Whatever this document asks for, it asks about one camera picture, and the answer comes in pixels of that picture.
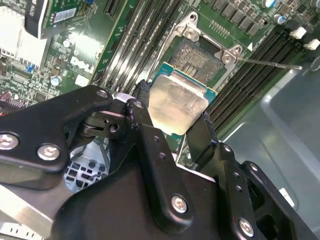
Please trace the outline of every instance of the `gray metal panel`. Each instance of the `gray metal panel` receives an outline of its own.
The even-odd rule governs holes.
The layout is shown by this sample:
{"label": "gray metal panel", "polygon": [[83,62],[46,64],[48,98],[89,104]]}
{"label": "gray metal panel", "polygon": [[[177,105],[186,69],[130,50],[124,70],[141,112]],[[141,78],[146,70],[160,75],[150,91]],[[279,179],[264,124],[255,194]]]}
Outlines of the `gray metal panel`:
{"label": "gray metal panel", "polygon": [[240,163],[257,163],[279,190],[286,189],[320,239],[319,123],[319,72],[290,70],[222,140]]}

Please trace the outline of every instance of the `mounting screw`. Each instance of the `mounting screw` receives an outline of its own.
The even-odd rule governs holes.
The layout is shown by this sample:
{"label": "mounting screw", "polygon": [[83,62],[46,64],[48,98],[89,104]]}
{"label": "mounting screw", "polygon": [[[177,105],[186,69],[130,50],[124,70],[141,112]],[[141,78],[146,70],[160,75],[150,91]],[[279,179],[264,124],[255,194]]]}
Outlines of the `mounting screw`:
{"label": "mounting screw", "polygon": [[100,97],[105,98],[105,99],[108,97],[108,93],[104,90],[98,90],[96,92],[96,94],[98,94]]}
{"label": "mounting screw", "polygon": [[247,235],[250,238],[254,236],[254,229],[247,220],[245,220],[244,218],[240,218],[239,225],[245,235]]}
{"label": "mounting screw", "polygon": [[178,213],[181,213],[181,214],[184,214],[188,209],[186,201],[182,197],[177,195],[174,195],[171,198],[171,204],[174,210],[176,210]]}
{"label": "mounting screw", "polygon": [[139,102],[139,101],[135,101],[134,102],[134,105],[136,105],[138,108],[140,108],[140,109],[143,109],[144,108],[144,106],[142,105],[142,103],[141,102]]}
{"label": "mounting screw", "polygon": [[192,39],[193,36],[194,36],[193,31],[189,31],[188,34],[187,34],[187,36],[188,36],[189,39]]}
{"label": "mounting screw", "polygon": [[0,150],[11,150],[18,146],[19,140],[12,134],[0,134]]}
{"label": "mounting screw", "polygon": [[229,54],[225,54],[222,57],[222,62],[224,62],[225,64],[229,64],[231,62],[231,56]]}
{"label": "mounting screw", "polygon": [[60,156],[60,151],[55,146],[46,144],[38,148],[37,154],[42,160],[53,161]]}
{"label": "mounting screw", "polygon": [[254,171],[258,172],[258,167],[257,167],[256,165],[254,165],[253,163],[250,163],[250,167],[251,167]]}

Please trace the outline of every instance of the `heatsink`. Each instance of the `heatsink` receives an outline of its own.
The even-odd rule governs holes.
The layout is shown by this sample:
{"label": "heatsink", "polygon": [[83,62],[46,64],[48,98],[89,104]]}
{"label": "heatsink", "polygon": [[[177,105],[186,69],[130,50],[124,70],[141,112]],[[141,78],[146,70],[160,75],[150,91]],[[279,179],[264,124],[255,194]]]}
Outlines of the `heatsink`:
{"label": "heatsink", "polygon": [[37,39],[26,32],[25,17],[7,6],[0,6],[0,53],[40,68],[45,61],[48,39]]}

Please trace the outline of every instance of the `label sticker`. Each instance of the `label sticker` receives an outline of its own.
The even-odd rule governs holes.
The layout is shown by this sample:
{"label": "label sticker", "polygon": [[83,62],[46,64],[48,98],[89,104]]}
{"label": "label sticker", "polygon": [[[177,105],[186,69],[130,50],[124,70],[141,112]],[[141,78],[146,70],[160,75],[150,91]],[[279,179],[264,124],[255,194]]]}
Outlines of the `label sticker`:
{"label": "label sticker", "polygon": [[283,187],[279,190],[279,192],[282,194],[282,196],[285,198],[285,200],[290,204],[291,207],[295,206],[294,201],[289,196],[287,190]]}
{"label": "label sticker", "polygon": [[69,10],[58,12],[54,17],[53,23],[57,23],[57,22],[72,18],[76,14],[76,10],[77,8],[75,7]]}

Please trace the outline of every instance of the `screw hole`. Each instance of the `screw hole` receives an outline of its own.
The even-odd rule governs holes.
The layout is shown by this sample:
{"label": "screw hole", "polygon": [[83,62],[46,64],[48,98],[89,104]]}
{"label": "screw hole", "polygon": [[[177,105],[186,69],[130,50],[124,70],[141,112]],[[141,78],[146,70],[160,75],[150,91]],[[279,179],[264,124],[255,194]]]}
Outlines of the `screw hole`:
{"label": "screw hole", "polygon": [[110,124],[110,126],[109,126],[109,130],[111,133],[115,133],[116,131],[118,131],[118,128],[119,128],[119,125],[115,124],[115,123]]}
{"label": "screw hole", "polygon": [[160,157],[161,160],[165,160],[166,159],[166,155],[164,153],[162,153],[162,152],[160,153],[159,157]]}
{"label": "screw hole", "polygon": [[192,14],[192,15],[190,16],[190,20],[191,20],[191,21],[195,21],[196,19],[197,19],[197,16],[196,16],[196,15]]}
{"label": "screw hole", "polygon": [[102,98],[107,98],[108,97],[108,93],[106,92],[106,91],[104,91],[104,90],[98,90],[97,92],[96,92],[96,94],[98,94],[100,97],[102,97]]}
{"label": "screw hole", "polygon": [[239,185],[237,185],[235,188],[238,190],[239,193],[243,192],[242,188]]}
{"label": "screw hole", "polygon": [[228,145],[224,145],[224,149],[225,149],[227,152],[231,152],[231,148],[230,148]]}
{"label": "screw hole", "polygon": [[139,102],[139,101],[135,101],[134,102],[134,105],[136,105],[138,108],[140,108],[140,109],[143,109],[144,108],[144,106],[142,105],[142,103],[141,102]]}

